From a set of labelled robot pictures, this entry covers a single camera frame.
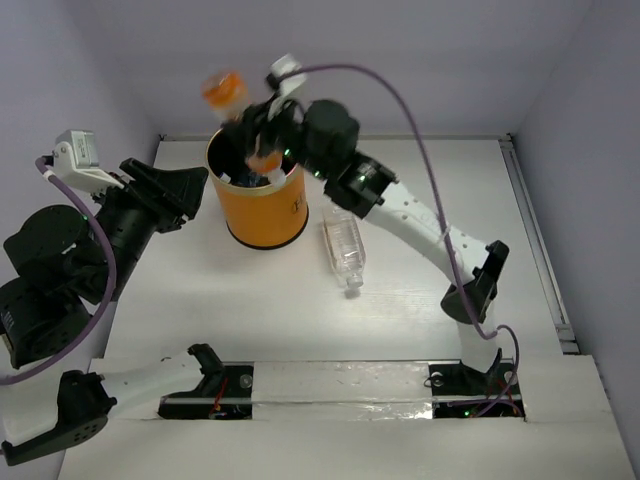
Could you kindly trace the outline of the square clear plastic bottle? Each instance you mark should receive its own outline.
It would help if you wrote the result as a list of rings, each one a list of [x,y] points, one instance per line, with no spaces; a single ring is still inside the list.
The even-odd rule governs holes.
[[[355,298],[364,285],[366,253],[356,217],[337,206],[323,208],[323,232],[334,274],[347,298]]]

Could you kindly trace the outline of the aluminium rail right edge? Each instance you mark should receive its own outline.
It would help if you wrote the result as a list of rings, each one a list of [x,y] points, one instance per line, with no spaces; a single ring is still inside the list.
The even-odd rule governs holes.
[[[498,143],[562,352],[564,355],[581,355],[582,352],[566,312],[562,294],[524,180],[513,138],[510,134],[507,134],[500,138]]]

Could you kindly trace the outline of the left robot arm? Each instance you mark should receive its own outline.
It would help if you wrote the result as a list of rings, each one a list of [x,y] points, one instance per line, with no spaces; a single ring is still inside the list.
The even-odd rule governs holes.
[[[151,237],[195,217],[207,171],[160,170],[135,159],[119,174],[67,174],[51,156],[35,164],[67,203],[32,214],[3,245],[17,274],[1,289],[12,367],[1,380],[1,453],[10,466],[86,442],[116,412],[162,397],[215,397],[226,385],[208,344],[120,374],[62,364],[120,298]]]

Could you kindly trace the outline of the orange label plastic bottle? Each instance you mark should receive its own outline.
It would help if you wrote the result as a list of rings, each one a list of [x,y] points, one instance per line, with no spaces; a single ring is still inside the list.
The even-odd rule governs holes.
[[[201,95],[221,121],[239,120],[251,104],[246,83],[235,70],[223,70],[208,77],[202,83]],[[257,186],[262,178],[274,187],[285,184],[286,173],[282,167],[281,153],[272,152],[261,157],[257,147],[254,147],[253,154],[243,153],[242,156],[249,170],[246,180],[248,186]]]

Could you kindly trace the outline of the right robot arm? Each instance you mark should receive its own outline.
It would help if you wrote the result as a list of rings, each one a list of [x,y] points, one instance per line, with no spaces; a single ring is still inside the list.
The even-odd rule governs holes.
[[[222,130],[245,157],[281,151],[323,181],[335,205],[394,235],[438,268],[450,282],[440,307],[457,324],[460,379],[470,391],[486,390],[502,359],[487,313],[508,246],[462,232],[440,207],[428,208],[393,171],[359,151],[359,123],[342,104],[315,101],[300,119],[291,101],[275,115],[268,110],[267,103],[251,105]]]

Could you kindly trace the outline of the blue label plastic bottle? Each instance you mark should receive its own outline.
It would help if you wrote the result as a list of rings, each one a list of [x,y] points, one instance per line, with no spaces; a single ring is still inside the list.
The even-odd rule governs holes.
[[[265,176],[262,176],[251,170],[242,171],[236,177],[231,177],[226,172],[223,172],[218,176],[218,179],[225,184],[248,189],[261,188],[270,184]]]

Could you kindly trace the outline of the silver taped base bar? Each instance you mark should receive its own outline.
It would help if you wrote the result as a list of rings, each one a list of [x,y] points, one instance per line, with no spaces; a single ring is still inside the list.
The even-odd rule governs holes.
[[[512,361],[476,375],[458,361],[256,362],[229,365],[215,393],[171,394],[172,420],[432,420],[521,417]]]

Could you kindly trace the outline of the orange cylindrical bin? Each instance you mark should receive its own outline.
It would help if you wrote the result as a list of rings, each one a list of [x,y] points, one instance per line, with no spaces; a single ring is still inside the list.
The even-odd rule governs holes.
[[[306,228],[309,207],[304,173],[285,160],[286,181],[274,186],[266,181],[249,188],[239,180],[249,170],[223,131],[209,140],[206,164],[220,202],[227,228],[241,244],[257,250],[273,250],[296,240]]]

